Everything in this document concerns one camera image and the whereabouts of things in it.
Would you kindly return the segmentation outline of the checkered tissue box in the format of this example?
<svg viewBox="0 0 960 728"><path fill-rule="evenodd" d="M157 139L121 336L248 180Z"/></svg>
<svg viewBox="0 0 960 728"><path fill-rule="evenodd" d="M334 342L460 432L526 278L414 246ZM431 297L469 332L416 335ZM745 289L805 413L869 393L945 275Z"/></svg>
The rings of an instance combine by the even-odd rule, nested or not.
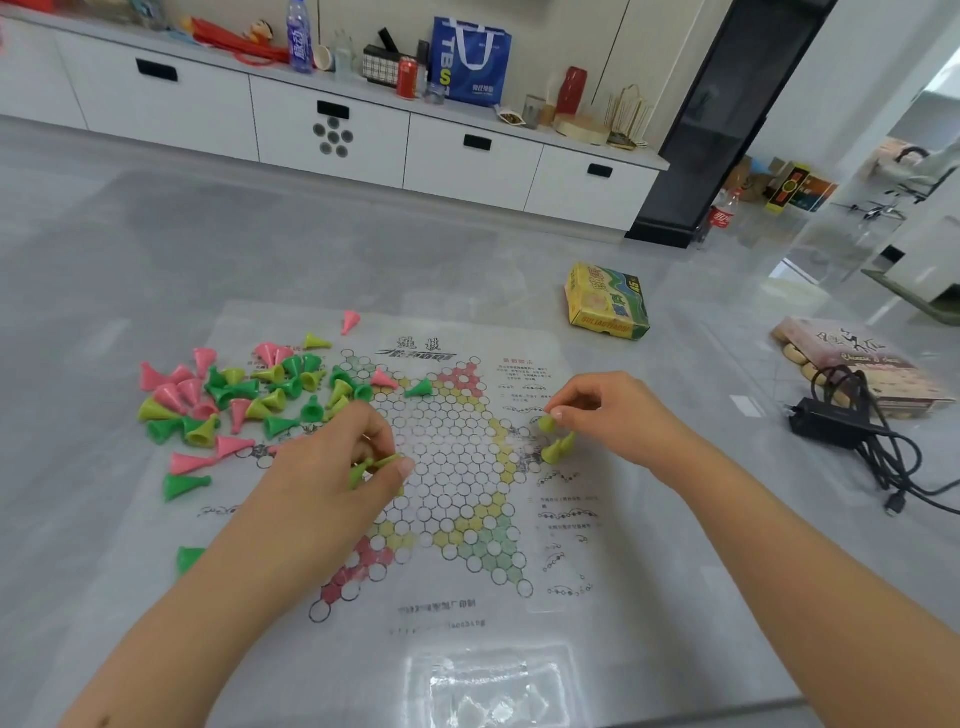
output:
<svg viewBox="0 0 960 728"><path fill-rule="evenodd" d="M363 50L361 75L369 83L396 90L402 54L367 44Z"/></svg>

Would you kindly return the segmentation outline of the person's right forearm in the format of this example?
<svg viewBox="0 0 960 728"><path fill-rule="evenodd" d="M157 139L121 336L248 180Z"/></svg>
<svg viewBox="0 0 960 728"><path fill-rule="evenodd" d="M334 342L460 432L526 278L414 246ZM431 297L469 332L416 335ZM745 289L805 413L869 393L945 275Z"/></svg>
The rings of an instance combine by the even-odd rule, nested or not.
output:
<svg viewBox="0 0 960 728"><path fill-rule="evenodd" d="M655 456L824 728L960 728L960 634L698 435Z"/></svg>

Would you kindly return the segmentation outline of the brown cardboard box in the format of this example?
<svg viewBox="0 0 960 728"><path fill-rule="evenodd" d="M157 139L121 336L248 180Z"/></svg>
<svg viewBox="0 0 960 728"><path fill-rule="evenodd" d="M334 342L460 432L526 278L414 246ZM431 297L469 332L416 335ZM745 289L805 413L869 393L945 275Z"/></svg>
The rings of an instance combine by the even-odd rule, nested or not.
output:
<svg viewBox="0 0 960 728"><path fill-rule="evenodd" d="M771 195L768 189L783 165L782 161L775 160L774 166L770 167L749 154L744 154L738 164L729 171L722 190L725 193L741 190L739 199L742 203L765 203Z"/></svg>

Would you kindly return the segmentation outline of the long red toy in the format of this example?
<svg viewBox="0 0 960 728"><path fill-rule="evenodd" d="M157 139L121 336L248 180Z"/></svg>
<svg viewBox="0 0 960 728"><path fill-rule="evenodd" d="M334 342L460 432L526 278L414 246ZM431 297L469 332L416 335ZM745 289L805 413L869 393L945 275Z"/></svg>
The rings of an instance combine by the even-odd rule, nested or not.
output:
<svg viewBox="0 0 960 728"><path fill-rule="evenodd" d="M289 65L289 51L273 44L273 28L265 20L253 22L243 34L234 33L195 16L182 17L180 25L196 43L231 53L243 65Z"/></svg>

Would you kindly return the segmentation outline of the person's left hand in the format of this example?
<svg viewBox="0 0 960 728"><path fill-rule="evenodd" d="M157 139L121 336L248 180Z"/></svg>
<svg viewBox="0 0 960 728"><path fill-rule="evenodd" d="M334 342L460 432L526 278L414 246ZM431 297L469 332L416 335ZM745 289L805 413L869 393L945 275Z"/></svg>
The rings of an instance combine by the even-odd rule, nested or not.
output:
<svg viewBox="0 0 960 728"><path fill-rule="evenodd" d="M315 433L282 444L241 515L280 558L334 572L381 513L366 511L365 482L350 490L351 467L397 453L386 419L354 401Z"/></svg>

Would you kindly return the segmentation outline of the blue label water bottle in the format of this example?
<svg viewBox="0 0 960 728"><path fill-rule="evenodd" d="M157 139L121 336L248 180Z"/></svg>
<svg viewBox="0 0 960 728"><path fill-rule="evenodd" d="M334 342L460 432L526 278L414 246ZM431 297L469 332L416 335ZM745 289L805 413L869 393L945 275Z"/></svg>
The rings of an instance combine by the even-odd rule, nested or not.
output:
<svg viewBox="0 0 960 728"><path fill-rule="evenodd" d="M306 0L289 0L286 16L289 66L310 75L314 71L311 20Z"/></svg>

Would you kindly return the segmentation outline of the white sideboard cabinet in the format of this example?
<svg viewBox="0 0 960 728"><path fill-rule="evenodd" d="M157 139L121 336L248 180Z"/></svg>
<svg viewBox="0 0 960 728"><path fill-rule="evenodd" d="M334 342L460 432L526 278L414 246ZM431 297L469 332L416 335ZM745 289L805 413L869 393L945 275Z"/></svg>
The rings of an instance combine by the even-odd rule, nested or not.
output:
<svg viewBox="0 0 960 728"><path fill-rule="evenodd" d="M463 103L255 67L148 30L0 0L0 117L625 235L669 165Z"/></svg>

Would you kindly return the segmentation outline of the black power adapter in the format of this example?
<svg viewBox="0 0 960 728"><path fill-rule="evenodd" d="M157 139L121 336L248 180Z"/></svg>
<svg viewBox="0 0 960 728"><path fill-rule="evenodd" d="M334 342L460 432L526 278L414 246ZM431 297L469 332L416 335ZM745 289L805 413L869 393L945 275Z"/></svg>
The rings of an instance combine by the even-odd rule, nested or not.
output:
<svg viewBox="0 0 960 728"><path fill-rule="evenodd" d="M846 451L854 451L878 433L866 414L812 396L789 409L787 422L790 431L803 439Z"/></svg>

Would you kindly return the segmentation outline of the clear plastic checkers board sheet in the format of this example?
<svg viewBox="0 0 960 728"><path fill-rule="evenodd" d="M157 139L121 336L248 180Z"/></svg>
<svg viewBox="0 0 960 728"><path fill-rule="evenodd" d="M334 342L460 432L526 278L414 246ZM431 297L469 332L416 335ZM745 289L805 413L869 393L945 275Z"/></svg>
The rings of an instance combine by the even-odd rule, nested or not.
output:
<svg viewBox="0 0 960 728"><path fill-rule="evenodd" d="M83 323L65 362L89 373L117 432L77 420L90 460L90 502L71 514L91 544L56 628L49 671L24 728L52 726L99 661L167 587L127 576L127 541L139 497L162 495L165 457L190 453L180 438L149 443L126 407L138 384L136 354L159 355L162 372L186 362L187 344L220 365L258 367L262 339L294 343L332 310L231 301L216 317L130 300L66 300ZM777 709L799 692L747 612L730 577L678 499L647 474L596 446L574 445L550 466L542 406L570 376L550 333L429 321L454 352L426 392L420 373L398 370L390 425L416 467L403 491L433 534L410 560L357 590L314 589L251 651L210 719L217 728L333 725L402 728L404 674L424 652L562 645L570 649L587 726L685 721Z"/></svg>

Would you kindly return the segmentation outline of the red label cola bottle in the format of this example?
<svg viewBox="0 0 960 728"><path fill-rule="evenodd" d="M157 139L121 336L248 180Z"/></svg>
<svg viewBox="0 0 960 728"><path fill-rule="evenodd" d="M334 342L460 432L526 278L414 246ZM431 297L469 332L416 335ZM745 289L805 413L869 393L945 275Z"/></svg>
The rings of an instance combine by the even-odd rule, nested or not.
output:
<svg viewBox="0 0 960 728"><path fill-rule="evenodd" d="M711 205L708 224L715 229L726 229L737 215L743 188L722 189Z"/></svg>

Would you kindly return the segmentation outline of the pile of coloured cone pawns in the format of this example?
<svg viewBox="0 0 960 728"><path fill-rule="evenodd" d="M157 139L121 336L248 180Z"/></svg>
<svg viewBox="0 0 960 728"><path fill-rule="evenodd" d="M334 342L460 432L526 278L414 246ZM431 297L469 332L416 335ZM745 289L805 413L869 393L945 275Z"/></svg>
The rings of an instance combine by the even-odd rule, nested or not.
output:
<svg viewBox="0 0 960 728"><path fill-rule="evenodd" d="M126 575L165 577L175 584L197 564L225 525L272 467L285 443L329 423L348 405L364 402L388 423L398 415L387 390L410 389L395 382L398 370L421 374L431 392L436 374L454 352L434 340L432 321L372 316L359 338L333 362L318 349L341 349L308 333L301 346L263 342L252 352L257 368L220 369L217 352L195 349L196 374L186 368L163 377L142 366L142 388L150 392L138 414L154 443L179 438L190 452L165 457L161 495L139 496L126 542ZM433 544L417 519L420 506L401 490L341 564L323 582L335 599L380 581L390 568L407 563L416 549Z"/></svg>

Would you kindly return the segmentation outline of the green cone game piece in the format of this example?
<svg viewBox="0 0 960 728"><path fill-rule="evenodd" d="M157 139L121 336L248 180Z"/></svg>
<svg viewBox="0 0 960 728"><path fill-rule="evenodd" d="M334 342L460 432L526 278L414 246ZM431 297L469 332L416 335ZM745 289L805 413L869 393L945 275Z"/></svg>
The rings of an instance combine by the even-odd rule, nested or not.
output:
<svg viewBox="0 0 960 728"><path fill-rule="evenodd" d="M396 462L404 457L401 453L395 453L388 457L382 458L380 460L375 460L374 458L366 458L365 460L353 465L349 471L349 480L348 487L350 491L354 491L358 488L360 484L366 482L367 474L370 471L379 471L390 463Z"/></svg>

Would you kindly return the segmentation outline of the clear plastic tray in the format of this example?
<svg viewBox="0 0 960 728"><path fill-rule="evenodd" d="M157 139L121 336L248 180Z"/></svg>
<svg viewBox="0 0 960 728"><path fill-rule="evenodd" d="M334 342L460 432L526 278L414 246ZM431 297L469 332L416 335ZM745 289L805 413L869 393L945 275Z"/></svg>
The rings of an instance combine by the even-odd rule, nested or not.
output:
<svg viewBox="0 0 960 728"><path fill-rule="evenodd" d="M587 728L582 685L561 644L423 652L404 674L401 728Z"/></svg>

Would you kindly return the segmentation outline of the round wooden box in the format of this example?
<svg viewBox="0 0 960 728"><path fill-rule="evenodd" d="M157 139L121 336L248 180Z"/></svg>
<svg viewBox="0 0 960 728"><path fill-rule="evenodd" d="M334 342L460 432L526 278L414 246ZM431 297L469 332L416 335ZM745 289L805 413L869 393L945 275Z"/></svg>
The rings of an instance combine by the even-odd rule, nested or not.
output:
<svg viewBox="0 0 960 728"><path fill-rule="evenodd" d="M605 146L611 135L611 129L590 116L580 114L557 113L552 129L561 136L591 146Z"/></svg>

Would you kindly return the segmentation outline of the yellow black carton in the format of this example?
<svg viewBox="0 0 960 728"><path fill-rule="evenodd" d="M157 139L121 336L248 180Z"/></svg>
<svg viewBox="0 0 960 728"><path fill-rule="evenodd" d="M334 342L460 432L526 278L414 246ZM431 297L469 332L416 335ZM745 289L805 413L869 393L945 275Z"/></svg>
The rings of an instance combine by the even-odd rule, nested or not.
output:
<svg viewBox="0 0 960 728"><path fill-rule="evenodd" d="M804 163L789 161L781 164L764 191L765 210L774 214L783 213L804 186L811 171L810 165Z"/></svg>

